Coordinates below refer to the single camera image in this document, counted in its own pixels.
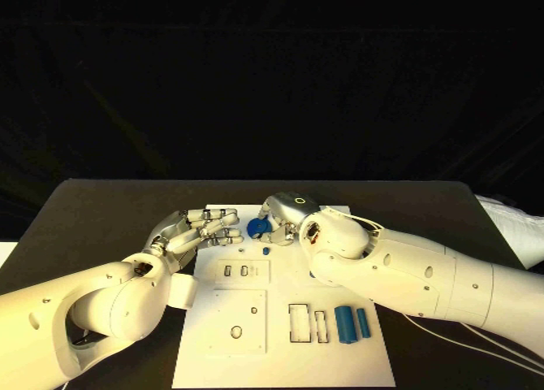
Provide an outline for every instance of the robotic hand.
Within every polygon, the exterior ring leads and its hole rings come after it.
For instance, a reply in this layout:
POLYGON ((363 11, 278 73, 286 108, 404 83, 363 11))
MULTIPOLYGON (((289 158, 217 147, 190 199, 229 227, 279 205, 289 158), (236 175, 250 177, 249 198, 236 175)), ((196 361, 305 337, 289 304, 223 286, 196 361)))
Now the robotic hand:
POLYGON ((309 271, 327 285, 407 315, 481 327, 544 358, 544 275, 484 262, 330 207, 321 210, 298 193, 266 199, 262 223, 268 215, 278 229, 253 239, 289 245, 298 234, 309 271))
POLYGON ((0 296, 0 388, 56 388, 151 333, 165 305, 191 308, 197 280, 176 272, 197 248, 243 241, 237 222, 236 209, 178 211, 141 253, 0 296))

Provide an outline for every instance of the white cable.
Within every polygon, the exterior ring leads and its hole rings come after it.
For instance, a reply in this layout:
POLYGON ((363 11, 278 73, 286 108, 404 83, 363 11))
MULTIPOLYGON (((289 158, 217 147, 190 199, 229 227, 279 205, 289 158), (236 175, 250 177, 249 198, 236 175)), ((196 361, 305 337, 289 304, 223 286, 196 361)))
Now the white cable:
POLYGON ((335 213, 338 213, 340 215, 344 215, 348 218, 358 219, 360 221, 367 222, 377 230, 384 229, 384 226, 380 223, 376 223, 374 221, 371 221, 370 219, 357 217, 355 215, 351 215, 351 214, 345 214, 341 211, 338 211, 337 209, 332 209, 332 207, 330 207, 330 206, 327 206, 327 209, 331 209, 335 213))
POLYGON ((540 372, 538 370, 535 370, 533 367, 530 366, 525 366, 524 364, 521 364, 520 362, 517 362, 515 360, 510 359, 508 357, 502 356, 502 355, 498 355, 497 353, 491 352, 491 351, 487 351, 485 349, 481 349, 481 348, 476 348, 476 347, 472 347, 471 345, 468 344, 462 344, 461 342, 455 341, 455 340, 451 340, 448 339, 445 336, 442 335, 438 335, 438 333, 435 333, 433 331, 430 331, 429 329, 426 329, 404 313, 403 313, 403 316, 406 317, 406 319, 423 330, 426 331, 427 333, 430 333, 433 336, 438 336, 440 339, 443 339, 445 341, 449 341, 451 343, 456 344, 456 345, 461 345, 461 347, 466 347, 469 349, 474 349, 475 351, 479 351, 479 352, 484 352, 484 353, 488 353, 491 356, 495 356, 497 358, 501 358, 504 359, 507 362, 510 363, 514 363, 517 366, 523 367, 523 368, 527 368, 527 370, 533 371, 535 374, 538 375, 543 375, 544 376, 544 372, 540 372))
POLYGON ((538 366, 544 370, 544 364, 538 363, 535 360, 533 360, 530 357, 527 357, 523 353, 518 353, 514 349, 507 347, 504 344, 499 344, 492 338, 489 338, 485 334, 482 334, 476 329, 472 329, 471 326, 468 326, 465 323, 461 323, 466 329, 479 335, 485 340, 488 340, 491 343, 494 343, 498 347, 504 348, 510 353, 517 355, 520 358, 525 359, 528 362, 531 362, 535 366, 538 366))

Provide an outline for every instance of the white cardboard piece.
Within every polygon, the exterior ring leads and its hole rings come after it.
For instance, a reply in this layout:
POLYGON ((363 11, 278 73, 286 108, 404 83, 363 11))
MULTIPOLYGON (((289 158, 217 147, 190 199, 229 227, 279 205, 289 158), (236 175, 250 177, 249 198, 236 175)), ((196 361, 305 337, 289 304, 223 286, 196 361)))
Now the white cardboard piece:
MULTIPOLYGON (((260 205, 207 205, 236 208, 245 242, 200 250, 194 276, 200 279, 197 298, 184 321, 173 388, 291 388, 291 387, 394 387, 377 311, 371 301, 343 287, 332 288, 309 277, 309 266, 298 242, 279 247, 255 242, 246 226, 260 205), (265 247, 271 248, 263 255, 265 247), (219 260, 268 260, 269 284, 216 284, 219 260), (207 324, 216 290, 266 290, 266 353, 207 354, 207 324), (309 305, 311 343, 291 343, 289 304, 309 305), (341 344, 334 308, 366 309, 371 338, 341 344), (328 343, 318 343, 315 311, 325 312, 328 343)), ((335 209, 348 213, 347 207, 335 209)))

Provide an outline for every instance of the blue object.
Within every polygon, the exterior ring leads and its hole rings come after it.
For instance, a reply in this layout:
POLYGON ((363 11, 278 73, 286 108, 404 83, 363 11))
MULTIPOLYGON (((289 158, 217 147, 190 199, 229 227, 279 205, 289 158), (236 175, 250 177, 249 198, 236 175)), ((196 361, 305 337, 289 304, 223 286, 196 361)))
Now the blue object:
POLYGON ((357 319, 360 320, 363 338, 368 339, 371 337, 371 331, 368 330, 366 309, 357 309, 357 319))
POLYGON ((338 306, 334 309, 335 323, 338 326, 340 342, 351 344, 357 342, 355 322, 353 320, 353 311, 350 306, 338 306))
POLYGON ((256 234, 263 234, 272 232, 272 224, 268 221, 268 217, 265 219, 255 218, 248 223, 248 235, 253 238, 256 234))

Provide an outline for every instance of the blue cylinder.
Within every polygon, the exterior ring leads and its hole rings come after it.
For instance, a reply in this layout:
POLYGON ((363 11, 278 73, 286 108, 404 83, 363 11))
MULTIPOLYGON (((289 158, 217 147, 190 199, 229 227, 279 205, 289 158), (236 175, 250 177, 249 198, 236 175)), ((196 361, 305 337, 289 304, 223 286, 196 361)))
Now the blue cylinder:
POLYGON ((353 320, 353 311, 350 306, 338 306, 334 309, 335 323, 338 326, 340 342, 351 344, 357 342, 355 322, 353 320))
POLYGON ((360 320, 363 338, 368 339, 371 337, 371 331, 368 330, 366 309, 357 309, 357 319, 360 320))

